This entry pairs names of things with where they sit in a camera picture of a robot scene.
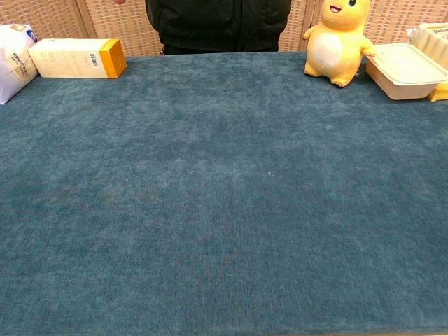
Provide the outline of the cream box with orange end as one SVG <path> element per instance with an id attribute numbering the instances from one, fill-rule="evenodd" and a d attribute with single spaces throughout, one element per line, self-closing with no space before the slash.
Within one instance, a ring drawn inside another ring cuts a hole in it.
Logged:
<path id="1" fill-rule="evenodd" d="M 117 79 L 127 68 L 117 38 L 45 38 L 28 52 L 43 78 Z"/>

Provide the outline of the beige lidded takeout container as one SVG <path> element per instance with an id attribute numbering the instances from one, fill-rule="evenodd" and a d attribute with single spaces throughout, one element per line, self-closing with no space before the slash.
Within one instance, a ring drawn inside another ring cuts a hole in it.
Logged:
<path id="1" fill-rule="evenodd" d="M 367 57 L 366 72 L 393 100 L 424 99 L 448 81 L 448 70 L 407 43 L 376 45 Z"/>

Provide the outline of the wicker folding screen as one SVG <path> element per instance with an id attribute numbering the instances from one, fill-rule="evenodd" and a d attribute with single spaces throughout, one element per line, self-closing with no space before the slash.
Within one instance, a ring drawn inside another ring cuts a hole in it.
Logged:
<path id="1" fill-rule="evenodd" d="M 371 0 L 365 35 L 375 44 L 407 41 L 407 29 L 448 22 L 448 0 Z M 30 25 L 38 39 L 119 38 L 126 56 L 159 55 L 162 44 L 144 0 L 0 0 L 0 24 Z"/>

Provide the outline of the wrapped pack of sponges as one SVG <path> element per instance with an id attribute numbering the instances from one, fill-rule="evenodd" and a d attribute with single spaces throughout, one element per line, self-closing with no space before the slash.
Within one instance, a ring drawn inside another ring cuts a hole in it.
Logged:
<path id="1" fill-rule="evenodd" d="M 406 31 L 411 45 L 448 69 L 448 22 L 423 23 Z"/>

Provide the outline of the white tissue bag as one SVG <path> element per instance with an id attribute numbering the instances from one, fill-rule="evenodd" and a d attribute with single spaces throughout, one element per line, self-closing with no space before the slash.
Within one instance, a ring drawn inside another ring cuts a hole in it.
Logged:
<path id="1" fill-rule="evenodd" d="M 0 105 L 38 75 L 28 52 L 37 41 L 29 24 L 0 24 Z"/>

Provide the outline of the person's black jacket torso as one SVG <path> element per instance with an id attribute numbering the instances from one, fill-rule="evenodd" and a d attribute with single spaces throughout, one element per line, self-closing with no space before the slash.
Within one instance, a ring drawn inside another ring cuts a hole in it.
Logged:
<path id="1" fill-rule="evenodd" d="M 292 0 L 145 0 L 164 55 L 276 52 Z"/>

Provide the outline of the flat yellow sponge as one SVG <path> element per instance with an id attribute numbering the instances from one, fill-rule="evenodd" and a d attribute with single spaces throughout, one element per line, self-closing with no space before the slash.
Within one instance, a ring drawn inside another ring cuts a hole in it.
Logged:
<path id="1" fill-rule="evenodd" d="M 437 85 L 428 95 L 428 100 L 431 102 L 448 100 L 448 85 Z"/>

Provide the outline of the yellow plush dinosaur toy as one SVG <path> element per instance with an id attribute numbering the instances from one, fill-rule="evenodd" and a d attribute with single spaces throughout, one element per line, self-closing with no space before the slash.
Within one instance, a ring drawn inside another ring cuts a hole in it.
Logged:
<path id="1" fill-rule="evenodd" d="M 340 88 L 350 84 L 362 58 L 376 55 L 374 44 L 364 36 L 370 5 L 371 0 L 323 0 L 321 21 L 303 35 L 305 74 L 325 76 Z"/>

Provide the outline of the blue table cloth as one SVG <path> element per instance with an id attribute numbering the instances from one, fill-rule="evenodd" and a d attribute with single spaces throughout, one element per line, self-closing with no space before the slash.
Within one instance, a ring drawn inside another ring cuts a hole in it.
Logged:
<path id="1" fill-rule="evenodd" d="M 0 336 L 448 336 L 448 101 L 300 53 L 0 106 Z"/>

